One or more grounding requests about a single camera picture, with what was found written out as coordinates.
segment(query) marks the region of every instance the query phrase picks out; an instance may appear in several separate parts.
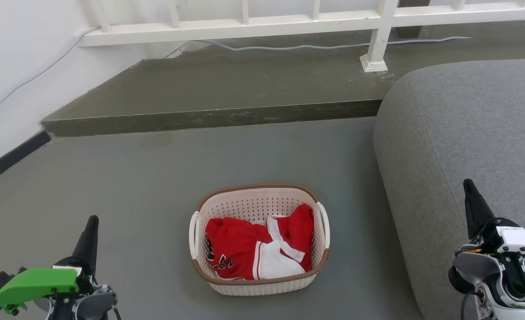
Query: wire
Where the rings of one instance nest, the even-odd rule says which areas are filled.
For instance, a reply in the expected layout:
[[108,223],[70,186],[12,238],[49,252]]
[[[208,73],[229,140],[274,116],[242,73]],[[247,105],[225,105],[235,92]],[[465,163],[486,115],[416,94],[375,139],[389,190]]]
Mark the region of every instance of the wire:
[[115,307],[115,308],[112,308],[112,310],[115,312],[115,315],[116,315],[116,320],[122,320],[122,318],[120,317],[120,312],[119,310]]
[[82,34],[80,34],[79,37],[77,37],[77,39],[75,40],[75,43],[73,43],[73,45],[71,45],[71,47],[69,47],[69,49],[63,54],[61,55],[60,57],[58,57],[57,60],[55,60],[53,63],[51,63],[51,65],[49,65],[49,67],[45,68],[43,71],[41,71],[40,73],[38,73],[37,75],[33,76],[31,79],[29,79],[28,81],[25,81],[24,83],[22,83],[21,85],[18,85],[17,87],[15,87],[9,94],[5,95],[5,97],[3,97],[2,99],[0,99],[0,104],[2,104],[4,101],[6,101],[6,99],[8,99],[13,93],[15,93],[15,91],[17,89],[20,89],[21,87],[27,85],[28,83],[30,83],[31,81],[35,80],[37,77],[39,77],[40,75],[43,75],[47,70],[51,69],[54,65],[56,65],[59,61],[61,61],[61,59],[63,59],[76,45],[77,43],[79,43],[80,39],[83,38],[84,35],[94,31],[94,30],[97,30],[97,29],[100,29],[100,27],[94,27],[94,28],[90,28],[86,31],[84,31]]
[[462,309],[460,310],[460,320],[464,320],[464,309],[466,308],[466,302],[468,301],[469,296],[479,296],[477,292],[468,292],[462,299]]
[[[413,40],[403,40],[403,41],[392,41],[388,42],[387,44],[405,44],[405,43],[424,43],[424,42],[444,42],[448,40],[455,40],[455,39],[471,39],[469,36],[450,36],[448,38],[444,39],[413,39]],[[283,47],[283,48],[274,48],[274,47],[242,47],[242,48],[233,48],[228,45],[215,42],[212,40],[194,40],[195,42],[203,42],[213,45],[218,45],[222,48],[232,50],[232,51],[244,51],[244,50],[272,50],[272,51],[286,51],[286,50],[295,50],[295,49],[302,49],[302,48],[312,48],[312,49],[344,49],[344,48],[356,48],[356,47],[365,47],[368,46],[369,43],[359,43],[359,44],[346,44],[346,45],[334,45],[333,47],[322,47],[320,45],[310,45],[310,44],[303,44],[303,45],[297,45],[296,47]]]

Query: basket handle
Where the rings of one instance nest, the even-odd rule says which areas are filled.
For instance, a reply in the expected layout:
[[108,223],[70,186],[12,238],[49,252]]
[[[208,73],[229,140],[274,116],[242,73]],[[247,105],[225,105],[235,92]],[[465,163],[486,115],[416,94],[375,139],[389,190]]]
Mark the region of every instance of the basket handle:
[[198,232],[199,232],[199,226],[197,225],[197,217],[199,216],[199,212],[195,211],[193,216],[191,216],[190,221],[190,233],[189,233],[189,241],[190,241],[190,254],[192,259],[197,259],[197,239],[198,239]]
[[322,205],[322,203],[317,202],[320,215],[322,217],[323,221],[323,227],[324,227],[324,238],[326,240],[326,249],[330,248],[330,221],[328,220],[328,214],[326,213],[326,209]]

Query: sofa cushion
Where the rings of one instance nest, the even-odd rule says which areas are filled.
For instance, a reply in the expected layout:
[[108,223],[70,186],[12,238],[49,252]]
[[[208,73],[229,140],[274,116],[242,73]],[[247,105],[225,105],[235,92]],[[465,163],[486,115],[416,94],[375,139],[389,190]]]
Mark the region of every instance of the sofa cushion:
[[525,60],[409,73],[380,107],[374,148],[420,310],[457,320],[463,296],[447,272],[468,240],[463,180],[525,227]]

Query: gray floor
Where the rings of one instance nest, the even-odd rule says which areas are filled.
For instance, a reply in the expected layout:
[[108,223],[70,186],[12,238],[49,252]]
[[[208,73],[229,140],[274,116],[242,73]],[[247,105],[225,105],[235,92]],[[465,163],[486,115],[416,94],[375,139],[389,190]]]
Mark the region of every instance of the gray floor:
[[[0,176],[0,271],[48,267],[100,216],[97,276],[125,320],[421,320],[372,149],[374,118],[54,140]],[[306,289],[216,293],[187,227],[208,192],[283,182],[328,210],[331,253]],[[23,320],[39,320],[33,304]]]

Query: brown basket rim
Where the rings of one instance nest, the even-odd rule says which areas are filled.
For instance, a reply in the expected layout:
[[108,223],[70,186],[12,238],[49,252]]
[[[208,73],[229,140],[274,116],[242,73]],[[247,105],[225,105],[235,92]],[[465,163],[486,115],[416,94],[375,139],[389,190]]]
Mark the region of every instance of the brown basket rim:
[[[318,197],[307,188],[297,185],[297,184],[249,184],[246,186],[237,186],[237,187],[231,187],[231,188],[224,188],[220,190],[216,190],[210,194],[208,194],[198,205],[197,211],[200,211],[205,202],[207,200],[215,195],[218,194],[224,194],[226,192],[232,192],[232,191],[240,191],[240,190],[250,190],[250,189],[260,189],[260,188],[295,188],[302,190],[309,194],[312,199],[314,199],[315,202],[319,202]],[[287,281],[294,281],[294,280],[300,280],[304,278],[309,278],[315,274],[317,274],[324,266],[326,265],[326,261],[328,260],[328,256],[330,255],[330,249],[326,248],[324,249],[324,254],[322,256],[322,259],[320,263],[313,269],[311,269],[308,272],[301,273],[300,275],[295,276],[288,276],[288,277],[281,277],[281,278],[274,278],[274,279],[263,279],[263,280],[245,280],[245,281],[232,281],[232,280],[223,280],[223,279],[217,279],[208,276],[199,266],[199,263],[197,259],[193,259],[193,265],[195,268],[195,271],[198,273],[200,277],[202,277],[205,281],[209,282],[210,284],[214,285],[230,285],[230,286],[246,286],[246,285],[268,285],[268,284],[278,284],[280,282],[287,282]]]
[[230,187],[230,188],[223,188],[219,190],[215,190],[212,193],[206,195],[201,202],[197,206],[197,211],[201,211],[201,208],[203,205],[213,196],[224,194],[227,192],[233,192],[233,191],[241,191],[241,190],[250,190],[250,189],[266,189],[266,188],[293,188],[302,190],[305,193],[309,194],[312,199],[314,199],[315,202],[319,202],[318,197],[310,190],[308,190],[306,187],[300,186],[298,184],[247,184],[245,186],[237,186],[237,187]]
[[203,272],[203,270],[199,266],[197,259],[193,259],[193,265],[198,275],[202,277],[205,281],[209,282],[210,284],[228,285],[228,286],[269,285],[269,284],[278,284],[280,282],[287,282],[287,281],[294,281],[294,280],[309,278],[324,268],[329,255],[330,255],[330,249],[328,248],[324,249],[324,255],[322,256],[320,263],[314,269],[308,272],[305,272],[305,273],[301,273],[300,275],[274,278],[274,279],[262,279],[262,280],[234,281],[234,280],[216,279],[216,278],[212,278],[208,276],[205,272]]

